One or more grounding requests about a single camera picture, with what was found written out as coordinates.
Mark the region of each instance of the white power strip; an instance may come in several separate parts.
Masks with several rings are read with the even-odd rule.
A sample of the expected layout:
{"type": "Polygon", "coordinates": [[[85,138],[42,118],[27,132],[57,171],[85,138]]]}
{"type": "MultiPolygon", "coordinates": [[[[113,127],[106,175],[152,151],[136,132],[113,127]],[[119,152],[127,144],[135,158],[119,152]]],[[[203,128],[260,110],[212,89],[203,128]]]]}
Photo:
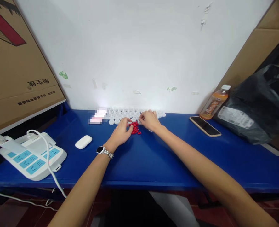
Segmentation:
{"type": "MultiPolygon", "coordinates": [[[[38,154],[38,152],[26,150],[20,154],[16,154],[10,150],[1,148],[0,154],[30,180],[39,181],[50,174],[46,163],[47,151],[38,154]]],[[[66,157],[67,153],[62,148],[56,145],[52,146],[49,153],[51,170],[57,172],[66,157]]]]}
{"type": "Polygon", "coordinates": [[[44,139],[49,145],[49,166],[53,172],[57,172],[67,153],[56,146],[56,142],[45,132],[41,136],[29,133],[16,140],[5,136],[0,140],[0,154],[28,179],[42,180],[50,174],[44,139]]]}

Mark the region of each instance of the phone case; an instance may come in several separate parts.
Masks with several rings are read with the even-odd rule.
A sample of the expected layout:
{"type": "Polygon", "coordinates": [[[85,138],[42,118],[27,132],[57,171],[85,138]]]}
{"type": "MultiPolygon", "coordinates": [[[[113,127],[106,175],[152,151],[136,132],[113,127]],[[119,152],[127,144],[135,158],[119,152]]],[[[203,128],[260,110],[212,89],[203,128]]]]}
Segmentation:
{"type": "Polygon", "coordinates": [[[207,133],[205,130],[203,130],[202,129],[202,127],[201,126],[199,126],[195,121],[193,121],[192,119],[191,119],[192,117],[190,117],[189,119],[190,119],[190,121],[192,121],[201,131],[203,131],[207,136],[209,136],[209,137],[218,137],[218,136],[221,136],[221,132],[220,131],[218,131],[216,128],[214,128],[212,125],[210,125],[208,122],[206,122],[208,125],[210,125],[212,128],[214,128],[216,131],[218,131],[219,132],[219,134],[216,134],[216,135],[210,135],[209,133],[207,133]]]}

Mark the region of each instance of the small white cap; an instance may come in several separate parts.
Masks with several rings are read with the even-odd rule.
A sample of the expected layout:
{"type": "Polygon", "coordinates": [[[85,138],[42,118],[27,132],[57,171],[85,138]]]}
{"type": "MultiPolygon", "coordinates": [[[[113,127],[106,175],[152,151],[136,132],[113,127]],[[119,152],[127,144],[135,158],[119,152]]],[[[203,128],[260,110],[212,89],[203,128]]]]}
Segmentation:
{"type": "Polygon", "coordinates": [[[221,89],[224,89],[224,90],[229,90],[230,88],[231,88],[231,86],[226,85],[226,84],[221,87],[221,89]]]}

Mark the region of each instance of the person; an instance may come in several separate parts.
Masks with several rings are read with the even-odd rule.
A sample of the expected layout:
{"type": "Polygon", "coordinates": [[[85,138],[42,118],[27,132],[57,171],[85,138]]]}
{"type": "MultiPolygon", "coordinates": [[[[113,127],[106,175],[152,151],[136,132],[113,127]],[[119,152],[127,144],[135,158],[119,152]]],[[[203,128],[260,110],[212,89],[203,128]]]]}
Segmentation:
{"type": "MultiPolygon", "coordinates": [[[[103,145],[109,152],[114,153],[117,147],[131,136],[133,126],[130,126],[127,131],[127,121],[131,122],[129,118],[122,119],[103,145]]],[[[139,121],[144,127],[156,133],[174,151],[203,186],[229,210],[240,227],[279,226],[230,175],[161,125],[155,111],[143,112],[139,121]]],[[[49,227],[76,227],[83,224],[95,200],[109,161],[108,155],[98,154],[95,157],[51,220],[49,227]]]]}

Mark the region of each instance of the wristwatch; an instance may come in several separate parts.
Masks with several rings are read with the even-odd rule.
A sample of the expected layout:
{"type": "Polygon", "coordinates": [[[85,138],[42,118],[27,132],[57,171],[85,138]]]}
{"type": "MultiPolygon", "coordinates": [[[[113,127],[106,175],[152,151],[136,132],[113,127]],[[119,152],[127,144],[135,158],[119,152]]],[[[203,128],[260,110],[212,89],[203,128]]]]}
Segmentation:
{"type": "Polygon", "coordinates": [[[105,147],[99,146],[96,150],[98,154],[107,154],[110,159],[113,159],[114,154],[107,151],[105,147]]]}

